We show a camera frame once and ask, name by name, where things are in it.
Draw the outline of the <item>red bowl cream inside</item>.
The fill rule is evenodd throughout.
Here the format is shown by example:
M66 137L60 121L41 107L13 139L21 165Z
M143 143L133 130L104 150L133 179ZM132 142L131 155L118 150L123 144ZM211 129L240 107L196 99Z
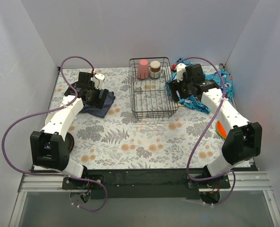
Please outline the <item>red bowl cream inside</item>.
M53 118L53 115L54 113L50 113L49 115L47 115L44 125L47 125L50 122L50 120Z

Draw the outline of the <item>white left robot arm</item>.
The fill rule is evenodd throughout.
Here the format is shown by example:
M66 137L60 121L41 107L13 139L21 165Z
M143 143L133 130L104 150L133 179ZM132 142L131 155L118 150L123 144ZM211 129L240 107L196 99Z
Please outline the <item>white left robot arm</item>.
M72 176L78 189L89 185L89 177L83 174L84 166L69 157L74 138L68 130L85 105L102 109L109 92L102 88L104 81L101 73L80 72L64 93L61 109L49 114L44 127L30 136L33 164Z

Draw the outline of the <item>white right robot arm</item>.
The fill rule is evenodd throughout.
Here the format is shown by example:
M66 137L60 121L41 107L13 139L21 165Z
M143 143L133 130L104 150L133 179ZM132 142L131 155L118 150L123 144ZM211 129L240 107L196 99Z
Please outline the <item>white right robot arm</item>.
M211 110L227 134L221 154L203 168L200 177L191 177L191 180L202 181L206 187L213 188L233 167L260 155L262 126L243 117L223 97L220 86L213 79L205 79L200 64L187 66L179 63L172 70L176 78L168 86L173 100L177 102L180 98L196 96Z

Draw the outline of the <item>steel cup brown band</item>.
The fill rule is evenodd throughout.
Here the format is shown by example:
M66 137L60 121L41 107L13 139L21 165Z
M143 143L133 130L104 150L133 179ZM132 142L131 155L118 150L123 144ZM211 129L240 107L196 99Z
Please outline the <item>steel cup brown band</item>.
M150 72L149 75L151 78L156 79L160 76L161 63L159 61L150 62Z

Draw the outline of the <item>pink plastic cup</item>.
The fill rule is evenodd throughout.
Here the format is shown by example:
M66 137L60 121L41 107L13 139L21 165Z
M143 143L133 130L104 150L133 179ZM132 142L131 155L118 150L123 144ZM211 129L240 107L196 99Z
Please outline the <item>pink plastic cup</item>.
M146 79L149 76L149 62L146 59L141 59L137 67L137 77Z

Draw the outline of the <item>black wire dish rack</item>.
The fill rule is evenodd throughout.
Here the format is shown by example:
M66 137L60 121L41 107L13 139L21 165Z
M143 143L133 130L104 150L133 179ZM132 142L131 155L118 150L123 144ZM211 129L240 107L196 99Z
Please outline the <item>black wire dish rack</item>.
M161 63L160 76L153 79L137 77L137 67L141 59ZM178 103L170 97L166 87L171 78L170 61L168 57L131 58L129 60L129 93L132 114L137 120L154 118L169 118L178 110Z

